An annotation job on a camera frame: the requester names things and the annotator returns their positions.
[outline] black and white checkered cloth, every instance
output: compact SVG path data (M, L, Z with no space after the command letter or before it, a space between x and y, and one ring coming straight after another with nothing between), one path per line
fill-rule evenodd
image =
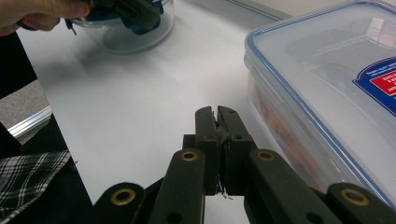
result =
M0 160L0 224L37 200L69 159L61 151Z

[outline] white table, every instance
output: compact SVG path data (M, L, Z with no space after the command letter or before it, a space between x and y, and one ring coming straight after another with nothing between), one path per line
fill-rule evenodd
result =
M176 0L175 11L170 35L131 55L107 53L78 27L18 31L93 203L120 182L163 177L207 105L235 109L259 147L276 146L243 60L246 35L274 21L224 0ZM243 199L206 197L205 223L248 223Z

